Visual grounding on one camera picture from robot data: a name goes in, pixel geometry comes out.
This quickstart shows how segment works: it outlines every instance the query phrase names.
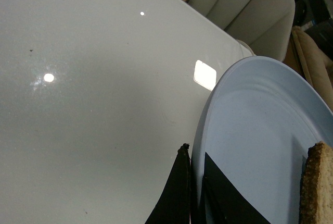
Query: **glossy table surface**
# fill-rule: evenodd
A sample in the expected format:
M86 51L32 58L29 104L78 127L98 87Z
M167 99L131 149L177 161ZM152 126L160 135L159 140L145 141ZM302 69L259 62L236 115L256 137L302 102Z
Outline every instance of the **glossy table surface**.
M251 53L181 0L0 0L0 222L144 223Z

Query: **bread slice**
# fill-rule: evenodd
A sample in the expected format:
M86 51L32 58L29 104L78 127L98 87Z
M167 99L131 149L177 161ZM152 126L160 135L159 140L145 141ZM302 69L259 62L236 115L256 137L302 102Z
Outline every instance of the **bread slice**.
M300 199L300 224L333 223L333 148L309 148Z

